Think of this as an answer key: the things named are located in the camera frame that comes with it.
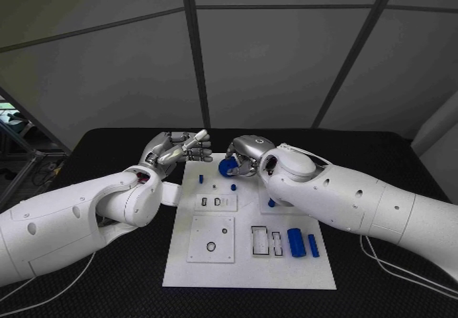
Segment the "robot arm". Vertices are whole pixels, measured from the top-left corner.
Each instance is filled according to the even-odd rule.
[[[116,174],[47,192],[0,214],[0,286],[59,270],[144,227],[181,188],[161,182],[175,162],[211,160],[206,131],[162,132],[139,163]],[[98,224],[95,214],[111,223]]]
[[[265,138],[243,136],[227,151],[252,162],[272,200],[331,227],[378,238],[429,259],[458,280],[458,206],[407,192],[361,172],[318,166],[285,144],[246,151]],[[240,174],[234,168],[227,174]]]

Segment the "blue object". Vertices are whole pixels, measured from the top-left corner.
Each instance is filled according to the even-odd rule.
[[[312,250],[312,257],[319,257],[314,234],[308,234],[308,243],[309,243],[309,249]]]
[[[289,248],[292,257],[302,257],[306,255],[302,240],[302,233],[299,229],[288,230]]]
[[[223,159],[217,165],[219,173],[223,177],[229,178],[233,176],[227,175],[227,170],[236,168],[239,165],[236,164],[234,157],[229,157],[229,159]]]

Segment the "white cable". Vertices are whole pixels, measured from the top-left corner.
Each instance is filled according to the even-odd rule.
[[[318,158],[322,162],[325,162],[327,164],[332,164],[327,159],[321,158],[319,156],[316,156],[315,154],[312,154],[309,151],[304,150],[304,149],[299,149],[296,147],[292,147],[291,145],[282,143],[279,146],[279,148],[285,148],[285,149],[292,149],[298,152],[301,152],[302,154],[308,154],[311,156],[314,156],[315,158]]]
[[[76,277],[76,279],[73,280],[73,282],[66,286],[66,288],[62,290],[62,292],[60,292],[56,296],[53,296],[51,298],[49,298],[47,300],[44,300],[41,303],[37,303],[37,304],[34,304],[34,305],[31,305],[31,306],[28,306],[28,307],[24,307],[24,308],[20,308],[20,309],[14,310],[14,311],[10,311],[8,313],[0,314],[0,317],[5,317],[5,316],[8,316],[8,315],[11,315],[11,314],[14,314],[14,313],[20,313],[21,311],[26,311],[26,310],[28,310],[28,309],[31,309],[31,308],[36,308],[36,307],[41,306],[43,304],[49,303],[51,300],[54,300],[54,299],[66,292],[66,290],[73,286],[73,284],[75,284],[76,281],[79,280],[80,276],[83,275],[83,272],[86,271],[86,269],[87,269],[87,267],[89,267],[89,265],[90,265],[93,256],[95,256],[95,252],[92,253],[92,257],[90,257],[90,259],[89,259],[89,262],[87,262],[86,267],[83,268],[83,271],[82,271],[80,274],[77,275],[77,277]]]
[[[36,279],[36,277],[30,278],[1,299],[0,303]]]
[[[452,290],[450,288],[442,286],[440,284],[437,284],[436,282],[427,280],[426,278],[423,278],[422,276],[416,275],[416,274],[412,273],[410,271],[404,270],[404,269],[400,268],[399,266],[394,266],[391,263],[389,263],[389,262],[386,262],[384,260],[378,259],[377,253],[374,252],[374,248],[371,247],[371,243],[370,243],[368,237],[365,237],[365,240],[367,240],[368,247],[370,247],[370,249],[371,249],[371,253],[373,253],[374,256],[370,255],[370,254],[367,253],[367,251],[364,250],[364,247],[363,247],[363,236],[361,236],[361,235],[360,235],[360,249],[363,250],[364,254],[365,254],[370,258],[373,258],[373,259],[377,261],[378,266],[381,267],[381,269],[383,269],[390,275],[399,277],[400,279],[403,279],[403,280],[412,282],[412,283],[416,284],[416,285],[420,285],[420,286],[426,287],[427,289],[430,289],[430,290],[433,290],[435,292],[440,293],[440,294],[445,295],[446,297],[449,297],[449,298],[452,298],[452,299],[458,299],[458,296],[450,295],[449,293],[445,293],[442,290],[439,290],[439,289],[430,287],[429,285],[426,285],[426,284],[417,282],[416,280],[412,280],[410,278],[406,278],[406,277],[401,276],[401,275],[397,275],[397,274],[393,273],[390,270],[387,270],[386,267],[381,265],[381,263],[384,263],[384,264],[389,265],[390,267],[394,267],[396,269],[401,270],[404,273],[413,275],[414,277],[417,277],[419,279],[422,279],[425,282],[433,284],[435,286],[440,287],[442,289],[445,289],[445,290],[448,290],[448,291],[450,291],[450,292],[453,292],[453,293],[458,294],[458,291],[456,291],[456,290]]]

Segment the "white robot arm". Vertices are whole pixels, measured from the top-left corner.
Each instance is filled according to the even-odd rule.
[[[116,174],[47,192],[0,214],[0,286],[59,270],[144,227],[181,188],[161,182],[175,162],[211,161],[203,130],[162,132],[139,163]],[[98,224],[95,214],[108,222]]]
[[[259,136],[233,139],[227,175],[256,174],[272,200],[295,206],[331,227],[401,246],[429,259],[458,281],[458,206],[407,192],[331,164],[316,165],[305,150]]]

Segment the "black tablecloth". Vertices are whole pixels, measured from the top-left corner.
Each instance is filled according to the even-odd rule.
[[[138,163],[142,148],[165,129],[96,129],[86,133],[54,179],[57,189]],[[285,142],[393,186],[446,200],[407,142],[390,132],[210,129],[214,152],[243,134]],[[184,164],[167,181],[181,183]],[[458,301],[387,275],[363,255],[358,236],[321,224],[337,290],[162,288],[175,208],[160,207],[151,224],[95,255],[70,290],[17,316],[47,317],[458,317]],[[374,241],[378,257],[455,287],[442,270],[409,251]],[[51,297],[77,276],[87,258],[39,277],[0,304],[0,313]],[[18,284],[0,289],[0,297]]]

